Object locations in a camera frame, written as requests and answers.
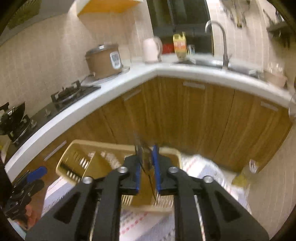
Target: gas stove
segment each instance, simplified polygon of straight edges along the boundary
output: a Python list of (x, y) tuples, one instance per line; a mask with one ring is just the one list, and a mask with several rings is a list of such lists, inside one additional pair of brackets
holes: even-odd
[(81, 86), (80, 82), (76, 81), (72, 83), (71, 86), (63, 88), (60, 92), (52, 94), (52, 102), (38, 111), (31, 118), (27, 115), (24, 116), (24, 123), (20, 125), (18, 130), (15, 130), (12, 133), (12, 137), (10, 136), (10, 139), (16, 148), (15, 151), (57, 114), (100, 88), (100, 86)]

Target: stove knob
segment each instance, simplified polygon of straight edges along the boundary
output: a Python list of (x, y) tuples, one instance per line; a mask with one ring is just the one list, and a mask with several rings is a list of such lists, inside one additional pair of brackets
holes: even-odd
[(33, 129), (37, 125), (37, 121), (32, 120), (31, 121), (31, 128)]
[(45, 116), (48, 117), (51, 114), (50, 110), (45, 109)]

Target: drawer handle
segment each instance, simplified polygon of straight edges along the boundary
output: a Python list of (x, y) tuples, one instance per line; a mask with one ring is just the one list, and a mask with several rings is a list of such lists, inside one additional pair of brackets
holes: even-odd
[(183, 82), (183, 85), (187, 86), (187, 87), (193, 87), (193, 88), (205, 90), (205, 85), (203, 85), (203, 84), (192, 83), (192, 82)]
[(47, 161), (49, 158), (51, 158), (55, 153), (57, 153), (58, 150), (60, 150), (64, 145), (66, 145), (66, 143), (67, 141), (64, 141), (57, 148), (55, 148), (51, 153), (48, 154), (48, 156), (44, 158), (44, 161)]
[(139, 94), (140, 92), (141, 92), (141, 89), (136, 90), (135, 92), (133, 92), (133, 93), (131, 93), (130, 95), (128, 95), (127, 97), (125, 97), (125, 98), (123, 99), (123, 101), (127, 101), (128, 99), (130, 99), (131, 97), (133, 97), (133, 96)]
[(277, 107), (275, 107), (274, 105), (268, 104), (268, 103), (266, 103), (264, 101), (261, 101), (260, 105), (263, 106), (263, 107), (266, 107), (268, 109), (274, 110), (274, 111), (279, 111), (279, 109)]

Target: person's hand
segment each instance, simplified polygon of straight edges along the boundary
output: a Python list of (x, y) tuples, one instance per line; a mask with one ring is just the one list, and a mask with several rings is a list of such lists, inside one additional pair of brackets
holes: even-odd
[(25, 230), (33, 227), (35, 223), (38, 221), (36, 212), (33, 210), (30, 204), (26, 206), (26, 216), (27, 216), (27, 224), (24, 224), (24, 222), (20, 220), (16, 220), (16, 222)]

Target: kitchen sink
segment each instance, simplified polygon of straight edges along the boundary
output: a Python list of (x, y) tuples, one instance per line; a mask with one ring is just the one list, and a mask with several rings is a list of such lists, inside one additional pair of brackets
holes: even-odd
[[(189, 60), (188, 59), (188, 60), (177, 62), (177, 64), (205, 66), (205, 67), (212, 67), (212, 68), (216, 68), (216, 69), (222, 69), (222, 67), (223, 67), (223, 61), (220, 61), (220, 60), (197, 60), (197, 59)], [(244, 75), (256, 78), (256, 79), (260, 79), (260, 75), (261, 75), (261, 72), (255, 70), (255, 69), (250, 69), (250, 68), (243, 67), (243, 66), (233, 65), (230, 63), (228, 65), (228, 70), (236, 72), (236, 73), (244, 74)]]

